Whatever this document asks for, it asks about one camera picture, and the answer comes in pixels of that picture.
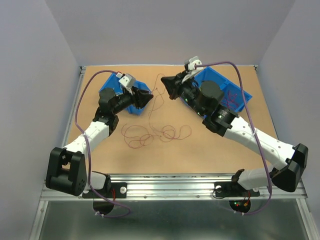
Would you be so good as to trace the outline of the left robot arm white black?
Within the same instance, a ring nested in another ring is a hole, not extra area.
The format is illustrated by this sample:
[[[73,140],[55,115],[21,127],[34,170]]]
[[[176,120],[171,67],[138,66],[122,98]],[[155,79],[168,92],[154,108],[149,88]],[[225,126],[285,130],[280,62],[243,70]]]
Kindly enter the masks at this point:
[[[117,114],[130,106],[144,108],[153,98],[147,90],[132,87],[116,94],[112,88],[105,88],[99,93],[98,108],[86,130],[64,147],[55,147],[49,155],[45,186],[73,196],[87,193],[92,151],[116,129],[119,118]]]

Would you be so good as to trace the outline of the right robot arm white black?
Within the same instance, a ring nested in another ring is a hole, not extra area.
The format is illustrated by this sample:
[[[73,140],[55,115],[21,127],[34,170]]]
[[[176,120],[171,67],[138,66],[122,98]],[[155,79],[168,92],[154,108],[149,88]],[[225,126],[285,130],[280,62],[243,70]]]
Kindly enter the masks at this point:
[[[233,140],[251,151],[263,155],[271,164],[267,168],[238,170],[222,189],[242,195],[254,188],[276,186],[294,192],[307,166],[308,148],[299,143],[293,146],[252,128],[233,110],[221,104],[224,92],[213,81],[195,85],[192,79],[184,80],[181,74],[162,77],[161,82],[169,98],[183,98],[187,105],[203,117],[202,123],[211,132]]]

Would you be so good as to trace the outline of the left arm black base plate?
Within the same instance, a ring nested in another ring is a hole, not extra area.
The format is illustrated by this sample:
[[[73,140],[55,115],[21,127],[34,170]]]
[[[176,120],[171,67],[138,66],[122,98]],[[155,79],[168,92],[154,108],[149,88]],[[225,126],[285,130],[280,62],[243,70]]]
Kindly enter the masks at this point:
[[[104,184],[102,189],[97,189],[96,191],[108,199],[125,199],[127,197],[127,186],[126,182],[114,182],[109,180]]]

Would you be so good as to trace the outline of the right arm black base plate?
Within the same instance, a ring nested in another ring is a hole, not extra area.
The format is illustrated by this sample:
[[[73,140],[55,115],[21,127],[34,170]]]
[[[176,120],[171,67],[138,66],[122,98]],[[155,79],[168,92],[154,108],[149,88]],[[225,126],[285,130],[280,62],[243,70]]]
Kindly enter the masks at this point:
[[[218,181],[214,183],[213,196],[222,198],[259,197],[260,192],[253,189],[246,190],[236,182]]]

